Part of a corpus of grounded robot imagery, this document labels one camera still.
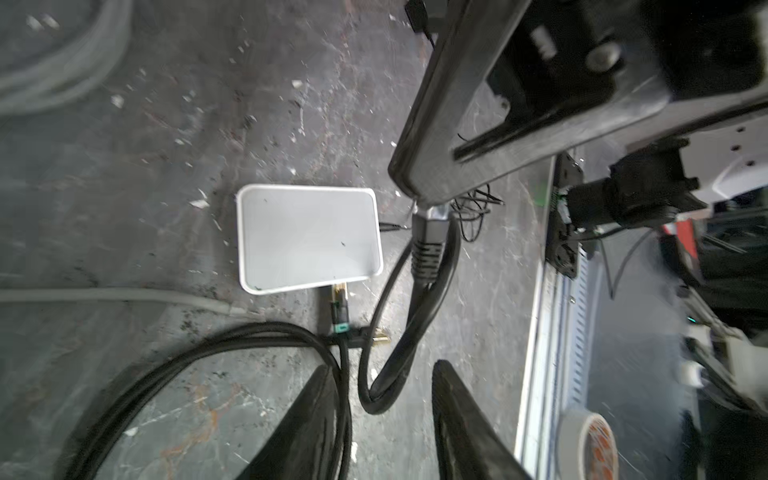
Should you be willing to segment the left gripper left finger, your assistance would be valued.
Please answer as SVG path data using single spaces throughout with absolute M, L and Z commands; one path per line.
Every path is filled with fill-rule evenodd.
M 321 365 L 237 479 L 325 479 L 334 445 L 335 407 L 332 370 Z

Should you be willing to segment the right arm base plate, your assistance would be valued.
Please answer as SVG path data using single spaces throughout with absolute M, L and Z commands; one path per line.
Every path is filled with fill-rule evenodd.
M 567 153 L 555 157 L 549 202 L 549 215 L 545 245 L 545 260 L 558 273 L 575 279 L 578 276 L 579 247 L 570 238 L 575 229 L 571 225 L 566 205 L 566 194 L 583 183 L 583 171 Z

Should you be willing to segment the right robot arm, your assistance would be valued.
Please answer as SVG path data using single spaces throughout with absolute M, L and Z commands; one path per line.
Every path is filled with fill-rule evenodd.
M 654 226 L 764 184 L 763 1 L 451 1 L 389 173 L 419 207 L 641 126 L 572 225 Z

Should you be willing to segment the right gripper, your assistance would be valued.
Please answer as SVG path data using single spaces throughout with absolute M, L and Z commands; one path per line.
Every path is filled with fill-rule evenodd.
M 763 1 L 533 1 L 490 71 L 485 144 L 579 144 L 767 76 Z

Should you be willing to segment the tape roll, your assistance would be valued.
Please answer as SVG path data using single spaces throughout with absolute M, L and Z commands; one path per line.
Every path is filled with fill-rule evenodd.
M 581 406 L 561 416 L 556 443 L 560 479 L 618 479 L 618 448 L 606 419 Z

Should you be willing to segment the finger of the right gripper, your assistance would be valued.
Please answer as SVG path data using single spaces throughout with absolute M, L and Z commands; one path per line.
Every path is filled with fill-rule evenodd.
M 586 1 L 586 22 L 619 43 L 621 68 L 608 99 L 520 133 L 498 126 L 463 144 L 460 123 L 530 7 L 527 1 L 452 1 L 389 175 L 421 206 L 456 196 L 528 164 L 623 129 L 672 98 L 638 1 Z

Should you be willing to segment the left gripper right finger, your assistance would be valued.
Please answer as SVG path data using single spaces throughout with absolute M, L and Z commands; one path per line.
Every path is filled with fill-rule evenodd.
M 528 479 L 458 373 L 446 360 L 432 372 L 434 436 L 441 479 Z

